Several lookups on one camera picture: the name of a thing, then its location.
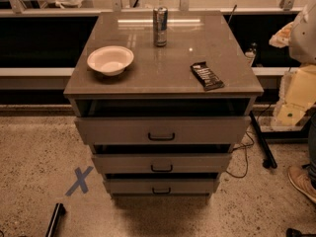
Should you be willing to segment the grey drawer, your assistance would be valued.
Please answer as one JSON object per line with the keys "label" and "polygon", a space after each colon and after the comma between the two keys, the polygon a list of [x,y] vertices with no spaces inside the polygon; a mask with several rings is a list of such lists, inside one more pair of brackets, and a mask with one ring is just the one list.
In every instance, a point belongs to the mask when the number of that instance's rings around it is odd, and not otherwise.
{"label": "grey drawer", "polygon": [[100,174],[220,173],[230,161],[228,154],[105,154],[93,155]]}
{"label": "grey drawer", "polygon": [[85,144],[234,144],[250,124],[240,118],[77,118]]}
{"label": "grey drawer", "polygon": [[108,193],[119,195],[209,195],[219,182],[213,179],[116,179],[106,180]]}

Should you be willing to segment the grey drawer cabinet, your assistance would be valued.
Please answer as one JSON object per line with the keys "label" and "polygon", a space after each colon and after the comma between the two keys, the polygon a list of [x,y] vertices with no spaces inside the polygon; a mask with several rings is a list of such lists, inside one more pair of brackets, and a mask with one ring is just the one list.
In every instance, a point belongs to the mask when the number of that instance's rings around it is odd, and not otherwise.
{"label": "grey drawer cabinet", "polygon": [[[113,45],[124,46],[134,54],[132,63],[121,74],[106,76],[88,66],[87,58],[94,50]],[[191,71],[192,64],[203,61],[224,83],[223,88],[203,89]],[[76,118],[250,119],[253,104],[262,93],[261,84],[218,12],[170,13],[164,47],[153,43],[151,13],[101,14],[64,91]],[[181,153],[231,156],[235,144],[86,145],[92,156]],[[219,182],[223,172],[101,175],[103,182],[116,179]]]}

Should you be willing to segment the grey top drawer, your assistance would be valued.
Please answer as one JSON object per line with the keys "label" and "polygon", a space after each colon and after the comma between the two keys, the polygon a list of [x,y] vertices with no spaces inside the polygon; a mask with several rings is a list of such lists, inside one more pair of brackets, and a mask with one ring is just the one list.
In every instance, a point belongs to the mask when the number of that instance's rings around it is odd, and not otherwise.
{"label": "grey top drawer", "polygon": [[240,118],[77,118],[85,144],[234,144],[250,124]]}

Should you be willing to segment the grey bottom drawer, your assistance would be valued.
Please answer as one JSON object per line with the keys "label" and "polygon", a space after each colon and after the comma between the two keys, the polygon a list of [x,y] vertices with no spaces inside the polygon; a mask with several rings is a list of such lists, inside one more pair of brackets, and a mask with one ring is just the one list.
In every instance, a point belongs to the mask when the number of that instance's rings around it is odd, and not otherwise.
{"label": "grey bottom drawer", "polygon": [[219,182],[213,179],[116,179],[106,180],[108,193],[119,195],[209,195]]}

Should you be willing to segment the black snack bar wrapper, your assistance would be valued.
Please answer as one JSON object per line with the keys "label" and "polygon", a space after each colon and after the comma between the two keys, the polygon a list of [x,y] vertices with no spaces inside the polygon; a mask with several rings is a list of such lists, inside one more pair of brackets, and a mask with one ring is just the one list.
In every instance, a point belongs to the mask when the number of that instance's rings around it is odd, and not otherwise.
{"label": "black snack bar wrapper", "polygon": [[205,91],[215,90],[224,87],[224,83],[208,67],[205,61],[192,64],[191,71],[198,79]]}

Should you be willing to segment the white bowl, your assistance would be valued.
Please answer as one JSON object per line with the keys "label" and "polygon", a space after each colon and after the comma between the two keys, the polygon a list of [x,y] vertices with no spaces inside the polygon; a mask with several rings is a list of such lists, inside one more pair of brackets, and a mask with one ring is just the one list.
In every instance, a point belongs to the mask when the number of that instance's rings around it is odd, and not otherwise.
{"label": "white bowl", "polygon": [[133,58],[133,52],[124,46],[105,46],[94,50],[87,58],[87,64],[106,76],[116,76],[132,63]]}

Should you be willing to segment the silver blue drink can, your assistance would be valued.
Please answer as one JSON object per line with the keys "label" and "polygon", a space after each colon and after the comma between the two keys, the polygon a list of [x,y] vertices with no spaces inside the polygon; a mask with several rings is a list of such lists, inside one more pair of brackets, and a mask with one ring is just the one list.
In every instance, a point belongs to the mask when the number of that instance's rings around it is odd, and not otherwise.
{"label": "silver blue drink can", "polygon": [[153,9],[153,39],[156,46],[167,44],[168,9],[157,7]]}

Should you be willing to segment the blue tape cross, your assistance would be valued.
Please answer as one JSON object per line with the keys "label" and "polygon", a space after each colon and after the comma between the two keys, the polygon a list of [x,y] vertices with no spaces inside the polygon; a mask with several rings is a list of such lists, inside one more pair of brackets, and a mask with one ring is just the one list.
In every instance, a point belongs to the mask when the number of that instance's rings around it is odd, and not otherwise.
{"label": "blue tape cross", "polygon": [[86,178],[92,172],[93,167],[88,166],[85,171],[82,171],[80,168],[75,169],[76,181],[70,187],[70,189],[65,193],[67,197],[70,197],[78,188],[81,189],[83,194],[88,192],[88,186],[86,184]]}

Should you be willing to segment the small bottle behind cabinet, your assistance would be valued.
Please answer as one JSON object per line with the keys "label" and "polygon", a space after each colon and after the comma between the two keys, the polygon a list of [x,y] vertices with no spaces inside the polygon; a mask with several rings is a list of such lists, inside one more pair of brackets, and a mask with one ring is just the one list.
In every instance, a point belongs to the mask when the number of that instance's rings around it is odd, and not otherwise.
{"label": "small bottle behind cabinet", "polygon": [[247,58],[248,64],[250,67],[253,66],[253,63],[256,59],[258,45],[255,42],[250,44],[250,47],[245,51],[245,57]]}

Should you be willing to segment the black stand leg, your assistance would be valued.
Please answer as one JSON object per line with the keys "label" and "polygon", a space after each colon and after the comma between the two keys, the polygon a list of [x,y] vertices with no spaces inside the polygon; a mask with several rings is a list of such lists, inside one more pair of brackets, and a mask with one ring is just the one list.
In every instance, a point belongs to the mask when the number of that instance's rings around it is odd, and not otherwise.
{"label": "black stand leg", "polygon": [[257,134],[259,144],[261,145],[262,150],[265,153],[263,167],[266,169],[269,169],[269,168],[276,169],[277,168],[276,159],[275,159],[269,145],[267,144],[267,142],[263,136],[263,133],[261,132],[261,129],[260,129],[253,113],[250,113],[250,118],[251,118],[252,126]]}

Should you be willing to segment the black tube lower left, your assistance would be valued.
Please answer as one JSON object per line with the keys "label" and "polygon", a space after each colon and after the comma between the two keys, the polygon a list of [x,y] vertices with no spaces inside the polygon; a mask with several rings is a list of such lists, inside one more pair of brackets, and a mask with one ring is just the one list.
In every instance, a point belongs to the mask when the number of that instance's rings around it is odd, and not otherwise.
{"label": "black tube lower left", "polygon": [[51,219],[49,221],[45,237],[54,237],[55,231],[58,226],[58,222],[62,216],[64,216],[66,213],[66,209],[62,203],[57,203],[55,205],[53,214],[51,216]]}

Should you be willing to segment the brown shoe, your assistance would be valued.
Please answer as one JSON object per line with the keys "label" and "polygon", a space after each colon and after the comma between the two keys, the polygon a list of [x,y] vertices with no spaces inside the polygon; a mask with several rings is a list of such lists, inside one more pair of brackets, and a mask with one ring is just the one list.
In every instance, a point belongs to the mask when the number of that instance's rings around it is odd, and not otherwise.
{"label": "brown shoe", "polygon": [[305,170],[297,166],[290,166],[288,168],[287,175],[290,182],[297,190],[316,203],[316,189],[313,187]]}

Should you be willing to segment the black object bottom right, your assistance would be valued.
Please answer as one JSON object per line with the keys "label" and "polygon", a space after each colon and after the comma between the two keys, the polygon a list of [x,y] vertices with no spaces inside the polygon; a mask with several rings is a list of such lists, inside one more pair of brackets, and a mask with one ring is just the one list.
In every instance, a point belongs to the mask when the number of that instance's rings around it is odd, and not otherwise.
{"label": "black object bottom right", "polygon": [[288,228],[286,230],[286,237],[316,237],[316,234],[303,234],[297,229]]}

